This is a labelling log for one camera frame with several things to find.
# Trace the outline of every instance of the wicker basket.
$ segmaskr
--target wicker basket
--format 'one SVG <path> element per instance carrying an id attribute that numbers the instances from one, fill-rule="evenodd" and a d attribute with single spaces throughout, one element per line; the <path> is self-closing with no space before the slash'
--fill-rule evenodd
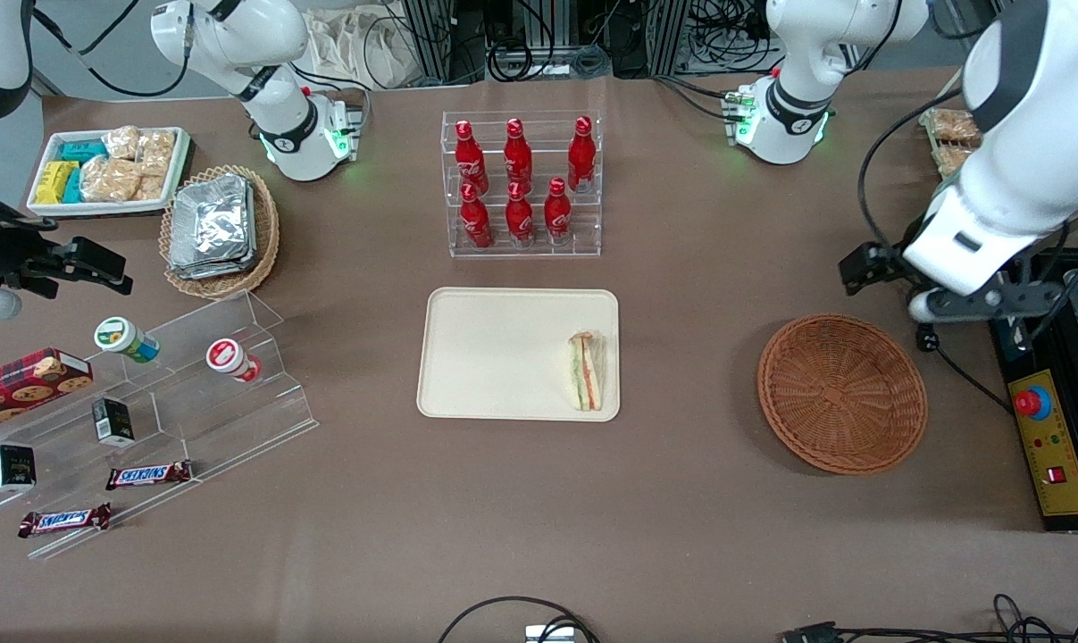
<path id="1" fill-rule="evenodd" d="M 780 442 L 825 471 L 893 468 L 927 426 L 927 395 L 911 358 L 877 327 L 840 314 L 812 314 L 773 334 L 757 392 Z"/>
<path id="2" fill-rule="evenodd" d="M 233 274 L 221 274 L 219 277 L 208 277 L 207 279 L 182 279 L 176 276 L 170 270 L 166 270 L 166 281 L 175 285 L 181 292 L 188 296 L 199 298 L 225 298 L 237 290 L 252 290 L 264 282 L 268 276 L 273 264 L 277 261 L 277 250 L 280 248 L 280 220 L 277 217 L 277 204 L 273 201 L 273 195 L 268 193 L 264 180 L 261 180 L 257 173 L 244 167 L 233 167 L 224 164 L 221 167 L 210 167 L 205 172 L 191 176 L 184 183 L 203 183 L 205 180 L 212 180 L 227 173 L 244 176 L 252 183 L 252 215 L 257 217 L 257 248 L 260 260 L 249 272 L 237 272 Z M 169 228 L 172 213 L 172 201 L 166 204 L 166 211 L 162 215 L 162 235 L 158 236 L 158 252 L 162 258 L 169 262 Z"/>

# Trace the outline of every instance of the snickers bar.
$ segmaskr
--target snickers bar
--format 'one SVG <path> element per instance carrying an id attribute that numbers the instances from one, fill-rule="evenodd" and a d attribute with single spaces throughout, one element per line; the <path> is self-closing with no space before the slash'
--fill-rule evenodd
<path id="1" fill-rule="evenodd" d="M 95 509 L 61 511 L 58 514 L 37 514 L 31 511 L 18 525 L 18 537 L 42 536 L 44 533 L 70 529 L 110 526 L 110 504 Z"/>
<path id="2" fill-rule="evenodd" d="M 154 464 L 150 467 L 134 467 L 133 469 L 110 469 L 107 491 L 118 489 L 119 485 L 179 483 L 179 481 L 185 481 L 192 476 L 189 460 L 182 460 L 179 463 Z"/>

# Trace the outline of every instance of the table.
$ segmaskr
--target table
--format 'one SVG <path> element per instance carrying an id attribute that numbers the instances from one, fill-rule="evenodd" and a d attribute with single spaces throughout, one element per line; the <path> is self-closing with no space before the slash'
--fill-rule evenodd
<path id="1" fill-rule="evenodd" d="M 47 132 L 186 127 L 195 170 L 239 163 L 276 196 L 282 244 L 258 293 L 285 316 L 286 366 L 321 426 L 49 562 L 0 516 L 0 642 L 430 642 L 470 603 L 553 599 L 607 642 L 770 641 L 849 627 L 991 626 L 1008 591 L 1078 619 L 1078 536 L 1038 531 L 1015 428 L 911 345 L 899 285 L 846 298 L 835 262 L 871 235 L 857 166 L 951 70 L 845 81 L 803 163 L 727 147 L 715 119 L 649 81 L 479 84 L 374 98 L 360 160 L 309 184 L 274 172 L 232 99 L 45 99 Z M 743 77 L 709 86 L 735 86 Z M 443 110 L 600 107 L 600 259 L 453 261 L 440 196 Z M 935 188 L 922 132 L 877 155 L 869 200 L 898 235 Z M 203 302 L 162 276 L 155 219 L 65 223 L 127 257 L 134 295 L 65 284 L 0 325 L 0 362 L 55 345 L 94 353 L 109 314 L 156 325 Z M 425 302 L 440 286 L 608 288 L 622 311 L 611 423 L 431 420 L 415 407 Z M 792 455 L 763 420 L 760 351 L 780 325 L 855 314 L 913 355 L 930 399 L 914 455 L 849 479 Z M 993 391 L 983 325 L 943 346 Z M 545 611 L 473 615 L 456 641 L 519 641 Z"/>

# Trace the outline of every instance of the acrylic bottle rack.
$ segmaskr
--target acrylic bottle rack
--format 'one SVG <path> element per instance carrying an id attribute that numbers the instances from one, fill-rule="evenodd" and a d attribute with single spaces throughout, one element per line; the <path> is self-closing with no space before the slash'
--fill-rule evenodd
<path id="1" fill-rule="evenodd" d="M 575 139 L 575 121 L 581 115 L 593 121 L 592 136 L 598 149 L 595 155 L 595 182 L 586 194 L 570 196 L 570 241 L 563 246 L 551 245 L 543 223 L 543 203 L 548 186 L 555 176 L 566 179 L 570 166 L 568 150 Z M 507 121 L 523 122 L 524 135 L 534 155 L 534 180 L 527 202 L 534 208 L 534 245 L 515 248 L 507 231 L 507 166 L 502 147 L 507 143 Z M 456 164 L 456 123 L 471 124 L 474 139 L 482 148 L 490 188 L 482 196 L 490 216 L 495 243 L 487 248 L 472 244 L 464 231 L 460 217 L 460 170 Z M 598 110 L 548 110 L 513 112 L 444 112 L 440 134 L 444 202 L 447 208 L 447 244 L 453 257 L 596 257 L 603 249 L 603 121 Z"/>
<path id="2" fill-rule="evenodd" d="M 89 358 L 94 384 L 0 424 L 0 442 L 34 449 L 38 481 L 28 492 L 0 494 L 11 537 L 28 511 L 88 509 L 110 502 L 106 532 L 65 531 L 30 537 L 29 558 L 50 558 L 196 489 L 225 470 L 317 427 L 305 391 L 285 371 L 268 332 L 280 316 L 249 292 L 239 292 L 167 322 L 149 332 L 162 343 L 158 357 L 136 364 L 113 353 Z M 205 362 L 213 340 L 233 338 L 261 360 L 261 374 L 244 383 Z M 95 437 L 92 403 L 125 402 L 135 443 L 113 448 Z M 107 491 L 110 468 L 191 460 L 192 480 Z"/>

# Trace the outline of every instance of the emergency stop button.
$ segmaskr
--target emergency stop button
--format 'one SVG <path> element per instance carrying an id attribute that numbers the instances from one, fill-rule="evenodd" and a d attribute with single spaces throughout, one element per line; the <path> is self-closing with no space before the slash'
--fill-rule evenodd
<path id="1" fill-rule="evenodd" d="M 1036 421 L 1050 416 L 1050 394 L 1041 386 L 1027 386 L 1027 389 L 1017 392 L 1013 402 L 1020 415 Z"/>

